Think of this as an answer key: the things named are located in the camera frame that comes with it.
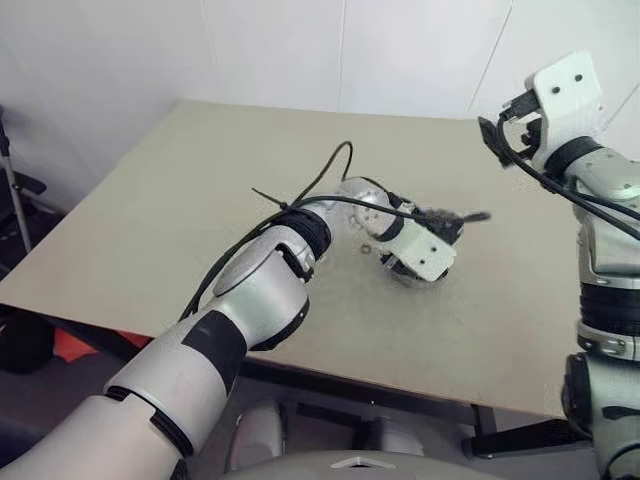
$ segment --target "red object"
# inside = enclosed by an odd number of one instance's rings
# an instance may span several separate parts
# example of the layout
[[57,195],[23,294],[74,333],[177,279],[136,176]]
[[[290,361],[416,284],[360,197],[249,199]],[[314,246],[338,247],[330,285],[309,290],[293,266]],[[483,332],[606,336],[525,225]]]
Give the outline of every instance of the red object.
[[[150,337],[138,335],[131,332],[118,332],[124,338],[129,340],[135,346],[142,348],[149,341]],[[73,335],[65,332],[60,328],[56,328],[54,353],[64,358],[67,362],[73,362],[80,357],[97,353],[97,350],[87,345],[82,340],[78,340]]]

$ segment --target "table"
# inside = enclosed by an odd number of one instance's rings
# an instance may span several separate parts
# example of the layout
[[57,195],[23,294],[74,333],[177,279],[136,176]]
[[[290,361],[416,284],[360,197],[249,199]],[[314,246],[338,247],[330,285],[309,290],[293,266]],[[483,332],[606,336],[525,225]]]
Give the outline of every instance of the table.
[[562,416],[565,357],[578,349],[577,223],[565,201],[502,171],[474,121],[183,102],[0,284],[0,302],[158,335],[217,257],[273,212],[249,188],[291,199],[345,139],[353,174],[422,206],[494,218],[466,228],[449,276],[426,290],[383,275],[361,241],[336,242],[302,327],[252,355]]

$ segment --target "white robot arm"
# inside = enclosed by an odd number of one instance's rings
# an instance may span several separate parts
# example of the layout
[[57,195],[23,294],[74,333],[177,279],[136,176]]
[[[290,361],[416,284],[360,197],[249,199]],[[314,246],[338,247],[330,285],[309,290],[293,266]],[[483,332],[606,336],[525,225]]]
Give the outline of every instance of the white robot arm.
[[[576,52],[525,82],[497,126],[480,118],[485,143],[503,166],[517,164],[574,203],[581,224],[582,318],[567,360],[563,406],[593,437],[603,478],[640,475],[640,161],[595,140],[602,92],[588,52]],[[522,121],[528,146],[516,153],[504,122]]]
[[198,308],[211,276],[182,321],[0,479],[169,478],[180,459],[203,446],[247,351],[275,347],[302,323],[305,283],[332,239],[360,231],[397,275],[433,282],[453,264],[451,245],[464,221],[419,211],[363,178],[344,180],[332,195],[300,199],[223,256],[208,303]]

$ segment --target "metal stand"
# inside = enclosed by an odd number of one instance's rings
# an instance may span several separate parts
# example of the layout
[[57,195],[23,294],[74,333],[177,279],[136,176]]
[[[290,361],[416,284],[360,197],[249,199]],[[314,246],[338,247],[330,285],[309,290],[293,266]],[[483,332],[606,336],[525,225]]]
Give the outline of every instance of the metal stand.
[[474,425],[476,437],[490,435],[498,431],[498,425],[496,424],[496,417],[493,413],[493,408],[471,405],[471,409],[476,417],[476,423]]
[[24,248],[29,253],[31,251],[31,237],[29,236],[29,229],[27,228],[27,219],[22,209],[22,202],[20,201],[20,193],[18,192],[18,183],[16,182],[16,175],[11,165],[11,157],[6,154],[0,157],[2,159],[2,166],[7,173],[7,182],[9,183],[9,190],[11,191],[11,201],[13,202],[13,209],[16,212],[16,218],[18,219],[18,227],[20,228],[20,235],[22,236],[22,242]]
[[469,458],[535,455],[588,448],[590,440],[576,432],[566,420],[547,420],[489,435],[476,435],[462,442]]
[[[426,395],[418,395],[400,389],[382,387],[251,357],[245,358],[242,362],[240,375],[254,380],[331,395],[353,402],[389,407],[461,425],[470,425],[481,433],[491,433],[490,418],[493,416],[493,410],[488,407],[436,400]],[[483,413],[482,422],[479,421],[476,409],[480,409]]]

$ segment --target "floor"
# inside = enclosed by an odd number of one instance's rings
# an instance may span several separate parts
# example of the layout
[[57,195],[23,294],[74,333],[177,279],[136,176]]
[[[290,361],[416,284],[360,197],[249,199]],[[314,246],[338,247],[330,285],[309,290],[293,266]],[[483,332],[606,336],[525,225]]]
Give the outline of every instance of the floor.
[[[91,355],[72,365],[66,365],[56,359],[29,376],[0,372],[0,438],[2,431],[20,430],[34,437],[45,434],[84,397],[99,393],[104,382],[118,368],[119,363],[116,360],[104,355]],[[465,465],[505,480],[598,478],[594,456],[590,450],[494,460],[469,460],[460,451],[460,442],[472,434],[471,427],[241,378],[203,451],[188,461],[193,480],[211,480],[222,474],[238,415],[265,399],[276,399],[287,408],[290,431],[288,453],[346,449],[350,446],[350,428],[295,415],[295,404],[305,402],[358,414],[365,419],[387,416],[397,422],[411,425],[423,442],[426,456]],[[540,417],[502,410],[496,411],[496,419],[499,429],[541,420]]]

